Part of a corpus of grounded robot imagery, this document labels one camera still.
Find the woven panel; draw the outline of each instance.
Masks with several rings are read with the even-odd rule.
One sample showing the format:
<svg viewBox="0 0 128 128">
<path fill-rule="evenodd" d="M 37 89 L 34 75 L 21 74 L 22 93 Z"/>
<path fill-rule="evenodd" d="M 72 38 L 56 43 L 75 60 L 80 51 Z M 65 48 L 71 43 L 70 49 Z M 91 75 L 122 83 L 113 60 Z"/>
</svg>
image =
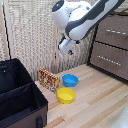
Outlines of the woven panel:
<svg viewBox="0 0 128 128">
<path fill-rule="evenodd" d="M 3 22 L 3 12 L 2 12 L 2 5 L 0 1 L 0 61 L 6 60 L 7 57 L 7 49 L 6 49 L 6 40 L 5 40 L 5 28 Z"/>
<path fill-rule="evenodd" d="M 25 65 L 34 80 L 38 71 L 51 71 L 54 45 L 54 22 L 51 10 L 54 1 L 8 0 L 11 54 Z"/>
</svg>

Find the drawer handle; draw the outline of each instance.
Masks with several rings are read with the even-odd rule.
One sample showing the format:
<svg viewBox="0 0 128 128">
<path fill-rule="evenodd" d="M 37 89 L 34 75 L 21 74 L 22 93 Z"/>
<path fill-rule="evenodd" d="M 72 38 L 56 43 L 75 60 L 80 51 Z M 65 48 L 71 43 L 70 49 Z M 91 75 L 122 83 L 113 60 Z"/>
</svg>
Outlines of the drawer handle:
<svg viewBox="0 0 128 128">
<path fill-rule="evenodd" d="M 106 57 L 103 57 L 103 56 L 97 56 L 97 57 L 98 57 L 98 58 L 101 58 L 101 59 L 103 59 L 103 60 L 109 61 L 109 62 L 111 62 L 111 63 L 113 63 L 113 64 L 116 64 L 116 65 L 118 65 L 118 66 L 121 66 L 120 63 L 117 63 L 117 62 L 114 62 L 114 61 L 112 61 L 112 60 L 109 60 L 109 59 L 107 59 Z"/>
<path fill-rule="evenodd" d="M 122 34 L 122 35 L 127 35 L 128 36 L 128 33 L 122 33 L 122 32 L 116 32 L 114 30 L 106 30 L 107 32 L 112 32 L 112 33 L 117 33 L 117 34 Z"/>
</svg>

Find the storage box handle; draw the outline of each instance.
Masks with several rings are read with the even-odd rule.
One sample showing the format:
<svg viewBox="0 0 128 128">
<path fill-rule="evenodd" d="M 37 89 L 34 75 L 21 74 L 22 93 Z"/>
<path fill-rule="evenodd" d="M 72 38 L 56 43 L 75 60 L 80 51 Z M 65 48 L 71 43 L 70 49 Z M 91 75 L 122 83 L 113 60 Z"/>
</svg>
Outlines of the storage box handle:
<svg viewBox="0 0 128 128">
<path fill-rule="evenodd" d="M 41 116 L 36 118 L 36 128 L 43 128 L 43 119 Z"/>
</svg>

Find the yellow cup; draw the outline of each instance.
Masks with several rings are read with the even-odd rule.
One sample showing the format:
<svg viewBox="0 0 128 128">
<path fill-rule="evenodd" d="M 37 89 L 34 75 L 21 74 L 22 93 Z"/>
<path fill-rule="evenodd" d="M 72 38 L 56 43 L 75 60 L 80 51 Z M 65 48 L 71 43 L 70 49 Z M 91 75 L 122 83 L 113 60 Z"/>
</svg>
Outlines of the yellow cup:
<svg viewBox="0 0 128 128">
<path fill-rule="evenodd" d="M 58 100 L 63 104 L 72 103 L 75 96 L 75 92 L 70 88 L 60 88 L 57 90 Z"/>
</svg>

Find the black storage box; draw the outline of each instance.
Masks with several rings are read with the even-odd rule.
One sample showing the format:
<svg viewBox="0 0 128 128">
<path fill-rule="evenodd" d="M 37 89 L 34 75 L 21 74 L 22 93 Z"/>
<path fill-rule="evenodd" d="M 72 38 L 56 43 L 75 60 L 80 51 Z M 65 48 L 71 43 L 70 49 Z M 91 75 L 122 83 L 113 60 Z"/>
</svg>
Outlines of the black storage box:
<svg viewBox="0 0 128 128">
<path fill-rule="evenodd" d="M 0 128 L 43 128 L 48 101 L 18 59 L 0 62 Z"/>
</svg>

